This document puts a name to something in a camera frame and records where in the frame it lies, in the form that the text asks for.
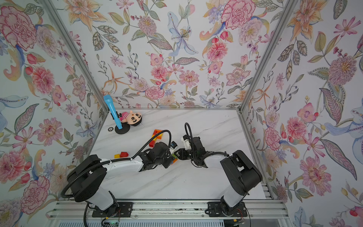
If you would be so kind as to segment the red square lego brick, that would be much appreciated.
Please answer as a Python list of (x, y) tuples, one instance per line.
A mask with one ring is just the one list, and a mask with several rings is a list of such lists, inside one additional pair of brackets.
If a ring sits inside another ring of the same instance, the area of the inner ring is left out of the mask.
[(150, 143), (149, 143), (149, 146), (151, 147), (151, 148), (153, 148), (154, 146), (155, 146), (155, 141), (151, 141)]

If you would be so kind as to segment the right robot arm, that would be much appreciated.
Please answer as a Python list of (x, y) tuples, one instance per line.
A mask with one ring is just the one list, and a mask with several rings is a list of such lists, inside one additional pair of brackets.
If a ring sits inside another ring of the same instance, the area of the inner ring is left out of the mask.
[(222, 169), (230, 183), (226, 193), (221, 197), (220, 207), (225, 211), (236, 209), (239, 203), (262, 180), (262, 174), (246, 154), (237, 150), (229, 155), (227, 152), (206, 151), (199, 137), (183, 137), (184, 148), (174, 152), (179, 160), (190, 160), (195, 167)]

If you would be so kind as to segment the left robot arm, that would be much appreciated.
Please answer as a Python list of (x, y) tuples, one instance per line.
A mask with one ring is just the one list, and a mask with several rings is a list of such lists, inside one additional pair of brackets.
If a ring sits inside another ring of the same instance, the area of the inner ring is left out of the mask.
[(60, 193), (62, 198), (73, 198), (76, 202), (89, 202), (101, 211), (116, 206), (112, 192), (101, 187), (104, 180), (126, 173), (153, 170), (162, 165), (168, 168), (173, 163), (172, 153), (177, 144), (158, 142), (134, 158), (100, 159), (97, 155), (86, 158), (67, 176), (68, 184)]

